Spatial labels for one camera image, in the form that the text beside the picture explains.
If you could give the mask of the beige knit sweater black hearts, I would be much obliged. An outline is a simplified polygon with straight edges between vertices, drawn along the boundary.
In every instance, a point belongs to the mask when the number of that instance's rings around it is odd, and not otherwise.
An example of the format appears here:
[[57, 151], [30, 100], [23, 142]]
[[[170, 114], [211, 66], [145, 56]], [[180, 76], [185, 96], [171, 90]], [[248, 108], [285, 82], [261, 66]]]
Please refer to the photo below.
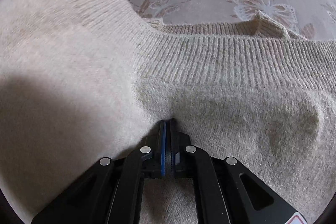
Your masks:
[[1, 0], [1, 190], [24, 223], [175, 118], [314, 222], [335, 193], [335, 41], [258, 13], [168, 25], [127, 0]]

